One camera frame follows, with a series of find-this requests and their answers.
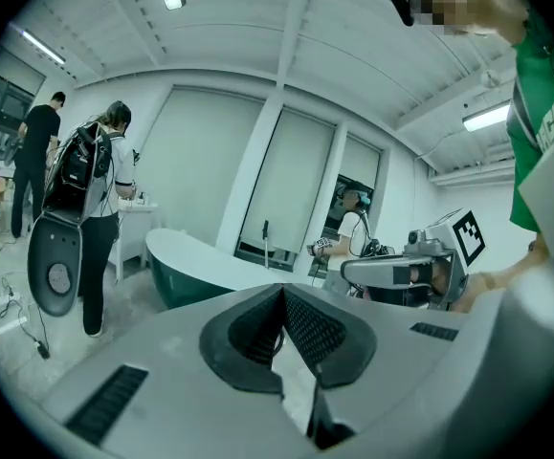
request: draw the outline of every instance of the round pad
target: round pad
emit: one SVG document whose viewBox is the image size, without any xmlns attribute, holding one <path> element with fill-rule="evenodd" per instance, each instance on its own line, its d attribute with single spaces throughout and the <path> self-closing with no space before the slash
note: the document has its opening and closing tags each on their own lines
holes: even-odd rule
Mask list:
<svg viewBox="0 0 554 459">
<path fill-rule="evenodd" d="M 47 278 L 50 287 L 56 294 L 66 295 L 70 291 L 70 274 L 64 264 L 52 265 Z"/>
</svg>

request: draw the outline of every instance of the ceiling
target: ceiling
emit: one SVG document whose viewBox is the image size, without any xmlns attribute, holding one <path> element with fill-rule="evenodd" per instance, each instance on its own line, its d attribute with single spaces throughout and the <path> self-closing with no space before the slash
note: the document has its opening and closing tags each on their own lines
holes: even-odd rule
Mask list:
<svg viewBox="0 0 554 459">
<path fill-rule="evenodd" d="M 475 133 L 462 118 L 510 98 L 514 55 L 497 38 L 406 28 L 389 0 L 31 0 L 14 25 L 66 58 L 63 67 L 19 36 L 1 44 L 74 86 L 166 69 L 269 78 L 327 98 L 377 124 L 438 173 L 491 163 L 504 124 Z M 487 69 L 502 84 L 481 84 Z"/>
</svg>

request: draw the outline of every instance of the green shirt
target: green shirt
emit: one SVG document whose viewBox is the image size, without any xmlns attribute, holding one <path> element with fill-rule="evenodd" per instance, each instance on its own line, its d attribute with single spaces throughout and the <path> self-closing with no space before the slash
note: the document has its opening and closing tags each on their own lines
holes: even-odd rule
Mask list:
<svg viewBox="0 0 554 459">
<path fill-rule="evenodd" d="M 517 81 L 506 129 L 515 152 L 515 192 L 510 220 L 540 232 L 521 198 L 519 186 L 554 143 L 554 39 L 533 11 L 527 34 L 517 50 Z"/>
</svg>

